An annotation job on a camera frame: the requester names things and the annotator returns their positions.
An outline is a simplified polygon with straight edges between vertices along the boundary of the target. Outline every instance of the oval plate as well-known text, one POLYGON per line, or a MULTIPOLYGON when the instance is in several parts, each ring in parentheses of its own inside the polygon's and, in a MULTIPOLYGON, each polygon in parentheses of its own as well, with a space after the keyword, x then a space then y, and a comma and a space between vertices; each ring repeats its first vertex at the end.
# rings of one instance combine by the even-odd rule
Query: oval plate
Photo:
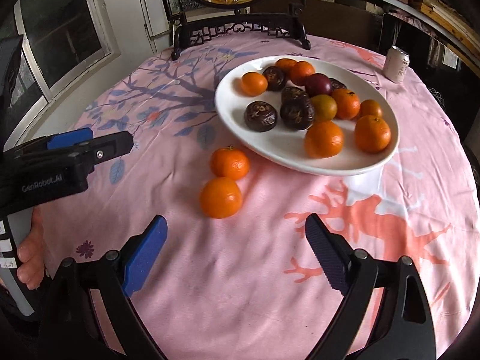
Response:
POLYGON ((217 112, 228 129, 246 146, 261 156, 303 173, 326 176, 354 176, 369 172, 389 161, 398 147, 398 123, 392 108, 383 96, 369 83, 342 67, 308 57, 292 57, 276 55, 246 62, 229 72, 220 82, 215 92, 217 112), (309 158, 303 149, 305 131, 291 131, 280 119, 280 92, 265 92, 257 97, 249 97, 242 93, 239 86, 241 77, 249 71, 262 73, 268 66, 275 64, 280 58, 293 58, 297 61, 310 62, 317 73, 326 74, 344 83, 357 93, 361 101, 376 100, 383 110, 383 118, 390 126, 392 139, 387 148, 379 154, 361 152, 355 146, 353 131, 355 122, 334 119, 344 132, 344 146, 340 154, 323 159, 309 158), (262 100, 272 104, 278 111, 278 122, 268 132, 250 130, 243 121, 243 113, 248 104, 262 100))

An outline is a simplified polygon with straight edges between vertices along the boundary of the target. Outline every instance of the pink tablecloth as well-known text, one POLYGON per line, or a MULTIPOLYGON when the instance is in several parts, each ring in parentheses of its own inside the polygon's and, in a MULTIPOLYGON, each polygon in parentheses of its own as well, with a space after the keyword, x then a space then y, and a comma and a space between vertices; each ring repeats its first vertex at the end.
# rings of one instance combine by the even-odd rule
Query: pink tablecloth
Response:
MULTIPOLYGON (((169 59, 152 57, 93 102, 76 127, 95 135, 128 130, 129 155, 104 163, 80 195, 42 207, 47 266, 100 258, 141 233, 155 214, 169 238, 133 303, 171 360, 302 360, 341 301, 304 237, 317 212, 331 230, 375 258, 414 258, 435 324, 437 353, 470 315, 480 275, 475 183, 457 133, 411 70, 402 85, 380 74, 385 58, 310 36, 312 48, 264 34, 218 37, 169 59), (215 86, 232 68, 291 54, 332 62, 387 98, 400 125, 398 153, 383 169, 350 178, 298 173, 251 151, 239 181, 244 206, 225 220, 205 218, 198 193, 212 178, 213 150, 239 145, 220 123, 215 86)), ((375 292, 352 350, 368 338, 375 292)))

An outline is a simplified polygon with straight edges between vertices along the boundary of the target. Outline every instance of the drink can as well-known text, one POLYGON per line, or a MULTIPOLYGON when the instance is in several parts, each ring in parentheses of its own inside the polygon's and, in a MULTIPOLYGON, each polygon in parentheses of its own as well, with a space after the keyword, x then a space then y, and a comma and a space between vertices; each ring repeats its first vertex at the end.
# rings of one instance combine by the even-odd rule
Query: drink can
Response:
POLYGON ((394 83, 401 83, 405 78, 410 64, 410 56, 396 46, 388 50, 387 59, 383 66, 383 75, 394 83))

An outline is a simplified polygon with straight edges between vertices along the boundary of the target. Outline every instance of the finger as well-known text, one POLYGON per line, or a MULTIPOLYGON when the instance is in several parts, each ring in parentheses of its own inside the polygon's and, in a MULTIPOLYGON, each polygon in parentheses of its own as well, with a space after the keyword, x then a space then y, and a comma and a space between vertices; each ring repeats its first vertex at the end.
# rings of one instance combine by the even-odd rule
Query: finger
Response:
POLYGON ((43 254, 43 227, 41 224, 32 227, 27 238, 18 247, 17 254, 23 263, 27 263, 36 254, 43 254))
POLYGON ((27 288, 29 290, 35 290, 40 286, 40 283, 43 280, 44 270, 38 271, 27 283, 27 288))
POLYGON ((32 225, 33 223, 42 223, 42 210, 39 206, 35 206, 32 212, 32 225))
POLYGON ((42 273, 44 271, 42 254, 34 255, 28 262, 21 265, 20 268, 17 269, 17 276, 22 283, 27 284, 39 271, 42 273))

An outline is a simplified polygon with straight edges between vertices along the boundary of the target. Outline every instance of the floral tablecloth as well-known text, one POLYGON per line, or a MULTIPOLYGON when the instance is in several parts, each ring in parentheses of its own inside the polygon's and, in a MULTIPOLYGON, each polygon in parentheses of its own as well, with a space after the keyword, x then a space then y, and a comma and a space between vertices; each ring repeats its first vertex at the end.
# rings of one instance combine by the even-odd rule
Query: floral tablecloth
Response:
MULTIPOLYGON (((304 235, 318 213, 331 231, 375 258, 414 259, 430 302, 437 354, 469 318, 480 275, 479 209, 469 162, 446 114, 409 69, 395 85, 385 57, 310 36, 293 40, 244 33, 184 51, 165 50, 94 101, 75 127, 96 136, 128 130, 132 152, 98 166, 85 193, 42 207, 47 268, 100 258, 165 216, 169 237, 133 304, 171 359, 304 359, 341 302, 304 235), (242 210, 205 218, 198 194, 212 178, 212 151, 239 142, 221 124, 214 93, 236 66, 277 54, 310 56, 358 74, 393 108, 400 145, 382 169, 349 178, 302 174, 251 151, 238 182, 242 210)), ((366 342, 376 290, 351 350, 366 342)), ((101 320, 105 315, 99 308, 101 320)), ((119 348, 111 328, 106 336, 119 348)))

